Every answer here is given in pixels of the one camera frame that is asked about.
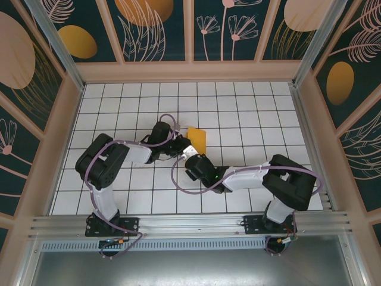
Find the yellow block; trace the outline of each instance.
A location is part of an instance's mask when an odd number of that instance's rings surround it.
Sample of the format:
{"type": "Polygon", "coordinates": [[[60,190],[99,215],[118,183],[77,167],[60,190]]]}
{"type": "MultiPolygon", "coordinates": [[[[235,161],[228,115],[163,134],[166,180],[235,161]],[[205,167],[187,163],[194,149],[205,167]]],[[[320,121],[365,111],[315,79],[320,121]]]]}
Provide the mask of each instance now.
{"type": "Polygon", "coordinates": [[[199,154],[207,154],[207,133],[198,128],[189,127],[185,134],[199,154]]]}

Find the mounting plate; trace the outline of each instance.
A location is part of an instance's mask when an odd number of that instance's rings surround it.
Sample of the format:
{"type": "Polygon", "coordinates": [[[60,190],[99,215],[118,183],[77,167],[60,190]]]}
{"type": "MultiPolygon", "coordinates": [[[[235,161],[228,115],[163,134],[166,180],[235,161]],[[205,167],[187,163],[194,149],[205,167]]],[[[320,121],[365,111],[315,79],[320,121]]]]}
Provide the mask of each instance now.
{"type": "MultiPolygon", "coordinates": [[[[139,230],[139,218],[138,217],[121,217],[119,219],[119,227],[125,228],[130,231],[139,230]]],[[[122,237],[123,231],[117,229],[104,228],[99,225],[98,220],[94,217],[87,219],[86,225],[86,237],[122,237]]],[[[129,234],[129,237],[135,237],[136,234],[129,234]]]]}
{"type": "MultiPolygon", "coordinates": [[[[263,216],[244,216],[241,225],[245,228],[246,234],[287,234],[287,229],[283,225],[279,225],[278,228],[272,230],[267,229],[262,221],[263,216]]],[[[293,219],[290,214],[286,220],[285,224],[293,229],[293,219]]]]}

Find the cable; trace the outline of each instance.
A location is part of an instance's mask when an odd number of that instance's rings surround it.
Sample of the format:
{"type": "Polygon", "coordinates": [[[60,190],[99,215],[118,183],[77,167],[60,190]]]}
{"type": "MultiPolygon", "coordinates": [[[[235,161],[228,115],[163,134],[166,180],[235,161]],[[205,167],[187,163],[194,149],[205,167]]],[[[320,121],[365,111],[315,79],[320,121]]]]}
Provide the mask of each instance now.
{"type": "Polygon", "coordinates": [[[318,193],[322,189],[322,187],[324,186],[324,179],[319,174],[316,174],[316,173],[314,173],[314,172],[312,172],[312,171],[310,171],[308,169],[302,169],[302,168],[290,167],[290,166],[254,166],[254,167],[247,167],[247,168],[242,168],[242,169],[239,169],[239,170],[234,170],[233,172],[230,172],[229,174],[223,176],[213,186],[210,186],[209,188],[204,189],[204,190],[202,190],[200,192],[190,192],[190,191],[187,191],[187,190],[183,189],[182,187],[180,187],[177,184],[176,180],[174,179],[173,172],[174,172],[178,162],[181,161],[181,160],[183,160],[182,157],[178,158],[176,160],[176,162],[174,162],[174,164],[173,164],[173,166],[171,168],[171,180],[172,180],[172,183],[176,186],[176,188],[178,188],[181,192],[184,192],[184,193],[189,194],[189,195],[201,195],[201,194],[205,194],[206,192],[211,191],[212,189],[214,189],[216,186],[218,186],[220,183],[222,183],[228,177],[233,176],[234,174],[237,174],[237,173],[240,173],[240,172],[244,172],[244,171],[288,170],[288,171],[297,171],[297,172],[302,172],[302,173],[309,174],[309,175],[314,176],[315,178],[317,178],[319,180],[319,186],[312,193],[311,196],[313,196],[314,194],[318,193]]]}
{"type": "MultiPolygon", "coordinates": [[[[174,119],[174,117],[171,115],[171,114],[168,114],[168,113],[165,113],[163,114],[162,116],[160,116],[160,119],[161,120],[164,116],[169,116],[171,117],[172,121],[173,121],[173,126],[176,126],[177,123],[174,119]]],[[[133,242],[131,243],[125,250],[123,251],[119,251],[116,255],[114,256],[106,256],[103,252],[105,246],[103,246],[101,248],[101,255],[103,258],[106,258],[108,257],[110,260],[113,259],[113,258],[116,258],[118,256],[121,256],[123,255],[124,253],[126,253],[130,248],[132,248],[139,240],[142,239],[143,237],[143,233],[141,233],[140,231],[130,231],[128,229],[124,229],[124,228],[121,228],[113,223],[111,223],[110,221],[108,221],[106,219],[106,217],[99,211],[98,209],[98,206],[96,205],[96,202],[95,202],[95,199],[94,199],[94,193],[93,193],[93,186],[89,183],[89,173],[90,173],[90,170],[92,168],[92,166],[94,165],[95,161],[99,158],[99,156],[108,148],[110,147],[111,145],[113,144],[130,144],[130,145],[141,145],[141,146],[145,146],[145,147],[159,147],[165,143],[167,143],[169,140],[171,140],[173,137],[175,136],[175,132],[172,131],[171,132],[171,135],[165,140],[163,141],[162,143],[158,143],[158,144],[142,144],[141,142],[135,142],[135,141],[127,141],[127,140],[113,140],[109,143],[107,143],[105,146],[103,146],[102,149],[100,149],[98,151],[98,153],[94,156],[94,158],[91,160],[88,168],[86,169],[86,172],[85,172],[85,177],[83,178],[86,186],[88,186],[89,190],[90,190],[90,198],[91,198],[91,202],[94,206],[94,209],[96,211],[96,214],[105,222],[107,223],[109,226],[111,226],[112,228],[115,228],[115,229],[118,229],[119,231],[123,231],[124,233],[128,233],[128,234],[136,234],[136,235],[139,235],[139,237],[133,242]]]]}

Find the white grid floor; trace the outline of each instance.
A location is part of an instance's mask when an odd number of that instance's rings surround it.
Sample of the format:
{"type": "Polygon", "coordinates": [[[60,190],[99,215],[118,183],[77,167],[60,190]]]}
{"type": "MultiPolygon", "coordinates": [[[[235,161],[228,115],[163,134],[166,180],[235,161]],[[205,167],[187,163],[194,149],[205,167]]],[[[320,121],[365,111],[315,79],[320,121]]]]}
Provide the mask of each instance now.
{"type": "MultiPolygon", "coordinates": [[[[207,133],[207,156],[218,165],[250,166],[283,154],[311,168],[286,82],[116,83],[87,85],[70,148],[65,157],[51,214],[89,215],[89,191],[74,170],[84,150],[100,134],[140,141],[163,113],[207,133]]],[[[170,180],[175,158],[155,165],[123,164],[113,184],[121,214],[263,212],[273,195],[264,188],[230,194],[187,195],[170,180]]],[[[199,191],[183,163],[177,182],[199,191]]],[[[318,195],[309,210],[322,210],[318,195]]]]}

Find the black bracket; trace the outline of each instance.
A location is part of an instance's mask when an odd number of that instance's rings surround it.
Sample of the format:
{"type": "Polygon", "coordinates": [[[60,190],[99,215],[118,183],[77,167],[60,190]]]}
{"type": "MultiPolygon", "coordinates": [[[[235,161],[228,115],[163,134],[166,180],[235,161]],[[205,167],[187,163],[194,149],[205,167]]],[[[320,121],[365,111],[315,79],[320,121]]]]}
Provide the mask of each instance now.
{"type": "Polygon", "coordinates": [[[245,234],[287,234],[287,228],[293,229],[293,219],[290,214],[284,224],[272,226],[272,229],[266,228],[262,220],[263,216],[244,216],[241,225],[245,228],[245,234]]]}
{"type": "MultiPolygon", "coordinates": [[[[139,218],[138,217],[120,217],[117,222],[113,222],[117,226],[129,231],[139,230],[139,218]]],[[[92,214],[86,220],[86,237],[135,237],[137,234],[126,234],[123,231],[112,228],[108,225],[104,225],[104,222],[98,218],[95,214],[92,214]]]]}

